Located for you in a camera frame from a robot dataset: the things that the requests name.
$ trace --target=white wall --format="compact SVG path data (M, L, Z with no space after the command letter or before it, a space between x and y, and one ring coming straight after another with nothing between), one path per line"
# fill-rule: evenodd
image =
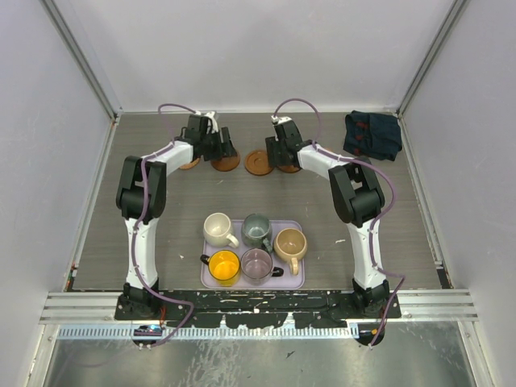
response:
M452 0L56 3L125 111L271 110L293 96L348 110L399 106Z
M0 385L27 375L60 290L109 119L39 2L0 12Z
M516 28L513 0L470 2L406 114L456 286L471 290L516 385Z

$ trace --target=gray-green mug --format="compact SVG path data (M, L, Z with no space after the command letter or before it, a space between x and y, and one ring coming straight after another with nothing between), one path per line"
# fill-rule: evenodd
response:
M262 214L250 214L242 224L242 241L250 248L263 248L273 253L273 226Z

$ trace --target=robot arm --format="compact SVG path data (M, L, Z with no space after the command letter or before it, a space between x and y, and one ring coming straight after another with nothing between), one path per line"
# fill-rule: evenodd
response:
M376 174L362 165L340 160L339 155L318 144L314 147L311 140L303 141L289 117L273 117L273 125L277 135L265 140L269 165L295 165L330 181L335 211L346 223L352 239L355 303L362 310L382 304L389 296L389 283L385 275L373 267L369 251L371 223L385 204ZM369 162L366 157L359 160ZM381 267L379 226L380 222L376 222L372 230L372 245L377 265Z
M139 225L136 235L135 255L138 258L139 271L145 282L153 289L158 289L155 246L156 229L159 217L166 203L167 176L183 164L204 156L204 160L218 160L223 157L236 156L227 127L219 132L215 112L191 114L188 126L181 131L181 136L166 147L151 155L129 156L123 163L116 204L125 218L129 240L129 270L124 293L140 303L146 303L148 295L143 288L131 261L131 239L134 226L144 207L144 189L137 185L142 181L141 164L145 159L148 175L148 211Z

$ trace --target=coaster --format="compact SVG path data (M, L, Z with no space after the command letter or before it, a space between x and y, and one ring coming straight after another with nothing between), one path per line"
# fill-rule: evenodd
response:
M285 165L282 167L277 167L280 171L285 173L296 173L301 171L301 168L294 167L293 165Z
M240 153L236 153L233 157L223 157L220 160L212 160L211 166L220 172L229 172L238 167L240 164Z
M199 161L201 161L201 157L195 159L194 161L192 161L191 163L188 163L188 164L184 164L182 165L181 167L179 167L179 169L183 169L183 170L186 170L186 169L191 169L193 168L195 165L199 164Z
M274 168L268 166L267 151L258 149L246 156L245 169L250 174L264 176L271 173Z

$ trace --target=black mounting plate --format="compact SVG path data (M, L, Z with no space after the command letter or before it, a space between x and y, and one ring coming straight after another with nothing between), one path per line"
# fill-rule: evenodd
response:
M348 318L380 317L378 310L374 313L357 310L352 293L342 290L174 290L160 293L195 305L192 318L185 327L219 327L223 316L230 328L240 324L251 329L280 327L289 312L293 313L298 329L347 327L345 320ZM387 317L400 318L402 314L396 298L393 305ZM188 312L187 306L180 308L172 303L165 303L165 306L164 320L170 327L175 327ZM142 315L137 311L120 310L118 305L114 314L114 319L119 321L159 318L159 311L153 316Z

